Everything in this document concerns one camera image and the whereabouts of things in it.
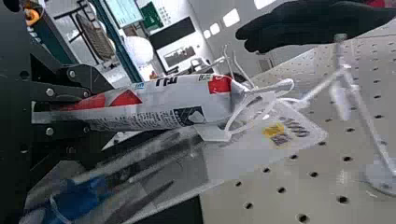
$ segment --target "yellow label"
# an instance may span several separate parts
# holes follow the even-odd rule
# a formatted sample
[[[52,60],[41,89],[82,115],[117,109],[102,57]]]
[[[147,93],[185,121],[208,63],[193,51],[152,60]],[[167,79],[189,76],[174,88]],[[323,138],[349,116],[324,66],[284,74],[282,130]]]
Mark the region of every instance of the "yellow label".
[[[274,137],[285,132],[285,126],[282,123],[276,123],[274,126],[262,129],[262,134],[267,138]]]

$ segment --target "monitor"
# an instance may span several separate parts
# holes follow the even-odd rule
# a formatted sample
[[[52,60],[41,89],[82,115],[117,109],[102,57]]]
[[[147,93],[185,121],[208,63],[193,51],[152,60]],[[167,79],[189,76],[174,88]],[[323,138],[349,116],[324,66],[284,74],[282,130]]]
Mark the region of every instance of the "monitor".
[[[105,3],[119,29],[143,20],[135,0],[106,0]]]

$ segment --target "black glove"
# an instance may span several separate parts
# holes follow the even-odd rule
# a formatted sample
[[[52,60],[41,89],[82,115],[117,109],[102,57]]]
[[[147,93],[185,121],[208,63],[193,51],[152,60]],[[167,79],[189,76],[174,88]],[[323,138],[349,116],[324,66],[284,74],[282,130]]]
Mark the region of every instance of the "black glove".
[[[386,24],[396,8],[369,7],[360,0],[299,0],[287,2],[249,22],[236,32],[245,48],[265,53],[287,45],[332,43],[334,35],[348,38]]]

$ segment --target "table surface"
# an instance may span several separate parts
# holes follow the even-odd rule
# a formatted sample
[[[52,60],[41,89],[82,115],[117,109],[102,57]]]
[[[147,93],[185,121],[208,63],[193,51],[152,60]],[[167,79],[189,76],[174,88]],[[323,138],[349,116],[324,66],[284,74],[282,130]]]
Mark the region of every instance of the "table surface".
[[[343,45],[375,127],[396,157],[396,21]],[[254,77],[266,86],[291,77],[301,96],[334,71],[334,45],[321,45]],[[364,165],[375,150],[363,131],[358,111],[349,121],[338,118],[328,91],[303,110],[329,133],[325,144],[300,150],[254,172],[201,194],[204,221],[214,223],[386,223],[394,221],[396,198],[365,181]]]

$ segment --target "red and white packaging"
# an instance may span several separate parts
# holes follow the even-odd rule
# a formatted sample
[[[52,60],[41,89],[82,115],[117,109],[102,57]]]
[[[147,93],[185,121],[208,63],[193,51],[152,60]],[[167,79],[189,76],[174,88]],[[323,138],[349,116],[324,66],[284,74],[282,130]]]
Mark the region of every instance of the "red and white packaging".
[[[34,123],[83,120],[96,131],[147,131],[216,123],[230,117],[248,89],[226,76],[166,77],[106,91],[57,111],[34,113]]]

